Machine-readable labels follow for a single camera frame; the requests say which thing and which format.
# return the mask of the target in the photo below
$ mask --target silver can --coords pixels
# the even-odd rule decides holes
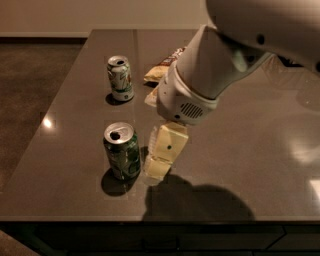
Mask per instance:
[[[140,173],[138,137],[130,124],[109,125],[104,132],[103,144],[117,179],[130,180]]]
[[[128,59],[121,55],[113,56],[108,60],[107,69],[113,98],[118,101],[131,100],[134,92]]]

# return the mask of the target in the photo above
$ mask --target green can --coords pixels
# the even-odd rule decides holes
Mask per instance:
[[[119,180],[130,180],[140,173],[138,137],[130,124],[118,122],[107,127],[103,144],[110,167]]]

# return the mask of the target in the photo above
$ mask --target brown snack bag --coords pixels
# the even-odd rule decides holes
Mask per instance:
[[[172,62],[177,60],[179,56],[184,52],[185,47],[178,48],[170,56],[161,61],[158,65],[154,66],[150,71],[144,76],[145,82],[156,82],[158,83],[162,76],[168,71]]]

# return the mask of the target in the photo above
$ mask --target brown floor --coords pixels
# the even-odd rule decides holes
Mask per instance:
[[[81,47],[0,44],[0,196]],[[0,232],[0,255],[38,254]]]

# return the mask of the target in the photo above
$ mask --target table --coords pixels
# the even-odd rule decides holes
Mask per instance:
[[[78,255],[72,236],[87,241],[91,234],[100,241],[94,234],[112,233],[109,239],[116,240],[130,232],[128,241],[141,234],[134,246],[108,247],[102,239],[80,249],[320,249],[317,240],[306,245],[299,236],[319,238],[319,78],[284,68],[275,57],[230,86],[211,116],[189,127],[186,148],[158,186],[149,186],[143,172],[133,184],[112,176],[105,128],[116,121],[132,124],[143,161],[152,128],[165,122],[144,103],[152,88],[143,75],[194,34],[92,31],[45,114],[51,125],[39,126],[0,195],[7,233],[47,255]],[[106,60],[113,55],[127,56],[132,68],[135,97],[124,104],[110,98]],[[148,242],[151,230],[161,235]],[[227,242],[212,243],[217,237]],[[241,237],[242,245],[228,245],[230,237]],[[292,245],[292,239],[298,242]]]

